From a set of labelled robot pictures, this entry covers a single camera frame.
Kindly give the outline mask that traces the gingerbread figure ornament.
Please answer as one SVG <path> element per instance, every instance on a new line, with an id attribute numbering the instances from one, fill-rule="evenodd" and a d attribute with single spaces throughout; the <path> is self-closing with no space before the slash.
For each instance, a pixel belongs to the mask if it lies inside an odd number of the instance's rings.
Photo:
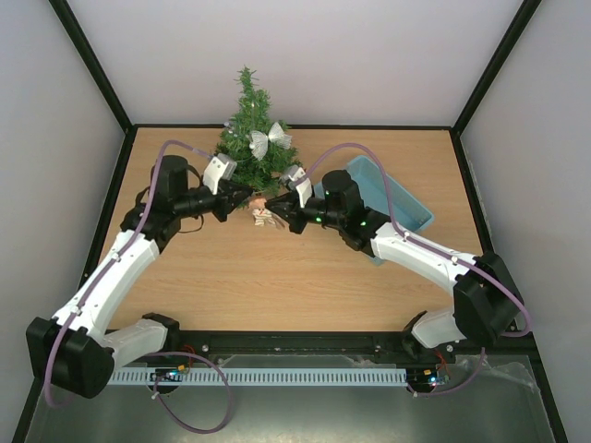
<path id="1" fill-rule="evenodd" d="M 254 220 L 254 225 L 262 227 L 268 225 L 264 221 L 264 210 L 266 208 L 267 199 L 263 196 L 256 196 L 248 202 L 248 209 Z"/>

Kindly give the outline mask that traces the small green christmas tree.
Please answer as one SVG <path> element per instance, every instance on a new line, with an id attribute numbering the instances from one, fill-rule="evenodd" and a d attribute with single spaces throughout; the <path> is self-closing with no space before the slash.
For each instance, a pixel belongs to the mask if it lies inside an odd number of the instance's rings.
<path id="1" fill-rule="evenodd" d="M 288 125 L 271 119 L 271 95 L 259 87 L 255 74 L 247 66 L 238 72 L 238 110 L 224 126 L 215 152 L 236 162 L 236 182 L 252 187 L 258 194 L 276 196 L 283 187 L 280 176 L 301 161 Z"/>

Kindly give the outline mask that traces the white mesh bow ornament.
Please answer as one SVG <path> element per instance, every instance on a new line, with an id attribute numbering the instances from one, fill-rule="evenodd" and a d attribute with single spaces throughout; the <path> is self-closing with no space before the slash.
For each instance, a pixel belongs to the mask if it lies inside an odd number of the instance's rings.
<path id="1" fill-rule="evenodd" d="M 292 137 L 284 132 L 279 122 L 273 123 L 267 133 L 252 130 L 249 134 L 249 139 L 250 151 L 258 161 L 265 157 L 271 144 L 275 144 L 284 150 L 289 150 L 292 144 Z"/>

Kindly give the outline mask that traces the light blue plastic basket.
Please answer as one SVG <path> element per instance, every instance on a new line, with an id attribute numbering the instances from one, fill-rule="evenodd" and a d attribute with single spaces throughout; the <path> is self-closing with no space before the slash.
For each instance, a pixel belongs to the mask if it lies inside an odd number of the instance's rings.
<path id="1" fill-rule="evenodd" d="M 387 176 L 390 191 L 386 192 L 379 166 L 367 156 L 357 156 L 347 163 L 345 170 L 357 183 L 367 207 L 386 215 L 392 201 L 395 219 L 408 231 L 419 233 L 435 220 L 435 215 L 391 176 Z"/>

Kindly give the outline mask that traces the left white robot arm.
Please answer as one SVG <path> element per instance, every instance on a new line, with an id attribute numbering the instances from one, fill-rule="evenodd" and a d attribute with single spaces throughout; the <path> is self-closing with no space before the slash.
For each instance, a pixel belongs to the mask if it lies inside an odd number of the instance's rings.
<path id="1" fill-rule="evenodd" d="M 212 156 L 199 180 L 188 184 L 193 167 L 177 155 L 161 157 L 151 184 L 120 225 L 111 249 L 78 292 L 49 319 L 36 317 L 26 331 L 35 377 L 45 385 L 91 399 L 114 371 L 149 353 L 176 346 L 179 324 L 157 314 L 115 332 L 107 330 L 116 309 L 142 272 L 180 232 L 186 218 L 210 213 L 219 222 L 248 199 L 249 186 L 233 181 L 237 164 Z"/>

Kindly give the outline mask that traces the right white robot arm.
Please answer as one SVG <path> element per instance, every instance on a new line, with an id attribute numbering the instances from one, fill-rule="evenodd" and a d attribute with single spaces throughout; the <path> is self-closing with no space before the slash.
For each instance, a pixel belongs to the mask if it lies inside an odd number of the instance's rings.
<path id="1" fill-rule="evenodd" d="M 423 361 L 435 347 L 452 341 L 489 347 L 506 333 L 523 300 L 497 254 L 453 251 L 403 230 L 364 203 L 345 170 L 325 174 L 322 189 L 318 197 L 308 179 L 296 179 L 292 190 L 268 200 L 266 208 L 292 233 L 302 233 L 310 223 L 333 229 L 353 250 L 410 269 L 452 297 L 451 306 L 420 313 L 407 325 L 403 350 L 409 359 Z"/>

